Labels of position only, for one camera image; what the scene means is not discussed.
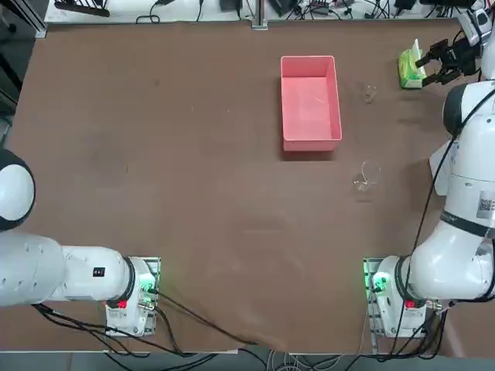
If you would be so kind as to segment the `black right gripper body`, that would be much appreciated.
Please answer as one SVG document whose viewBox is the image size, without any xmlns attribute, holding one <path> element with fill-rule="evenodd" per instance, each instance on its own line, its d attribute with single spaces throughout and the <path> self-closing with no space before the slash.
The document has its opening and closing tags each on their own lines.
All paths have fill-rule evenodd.
<svg viewBox="0 0 495 371">
<path fill-rule="evenodd" d="M 472 76 L 478 71 L 476 61 L 481 56 L 479 43 L 471 46 L 467 38 L 452 43 L 453 73 L 455 76 Z"/>
</svg>

